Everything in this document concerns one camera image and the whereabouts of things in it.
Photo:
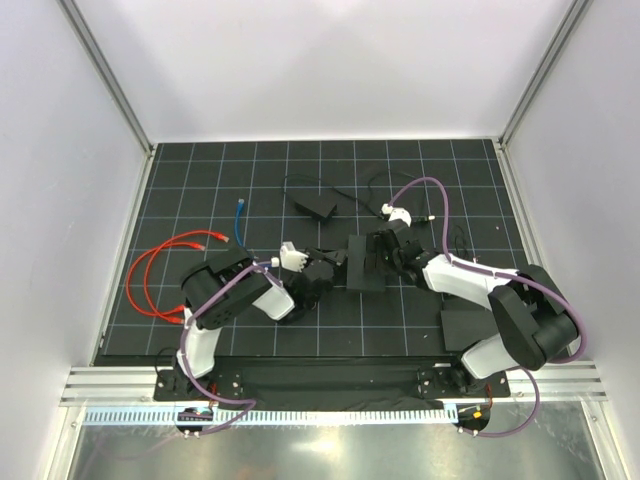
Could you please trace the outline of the black network switch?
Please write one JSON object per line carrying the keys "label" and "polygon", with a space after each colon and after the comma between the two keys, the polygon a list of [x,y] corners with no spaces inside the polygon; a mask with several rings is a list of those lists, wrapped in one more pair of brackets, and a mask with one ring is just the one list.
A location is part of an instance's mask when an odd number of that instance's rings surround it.
{"label": "black network switch", "polygon": [[365,269],[366,237],[350,235],[347,243],[346,289],[362,294],[381,293],[385,290],[385,278],[376,271]]}

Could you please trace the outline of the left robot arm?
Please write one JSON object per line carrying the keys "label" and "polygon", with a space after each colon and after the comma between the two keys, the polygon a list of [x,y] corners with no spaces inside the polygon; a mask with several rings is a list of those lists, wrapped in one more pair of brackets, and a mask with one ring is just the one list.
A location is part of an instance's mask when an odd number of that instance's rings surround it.
{"label": "left robot arm", "polygon": [[184,326],[169,388],[190,400],[208,395],[222,328],[253,307],[276,323],[313,311],[346,271],[345,249],[297,249],[284,242],[267,262],[243,247],[228,249],[188,270],[181,279]]}

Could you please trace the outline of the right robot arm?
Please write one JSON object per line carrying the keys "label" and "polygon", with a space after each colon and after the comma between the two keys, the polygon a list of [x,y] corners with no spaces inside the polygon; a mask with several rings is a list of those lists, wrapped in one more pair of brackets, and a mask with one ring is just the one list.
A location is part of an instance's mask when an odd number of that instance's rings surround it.
{"label": "right robot arm", "polygon": [[430,253],[402,220],[365,236],[363,269],[393,272],[413,286],[492,314],[497,333],[467,347],[452,365],[452,388],[463,396],[475,395],[496,373],[560,363],[561,351],[584,339],[578,314],[543,268],[502,269],[463,260],[447,249]]}

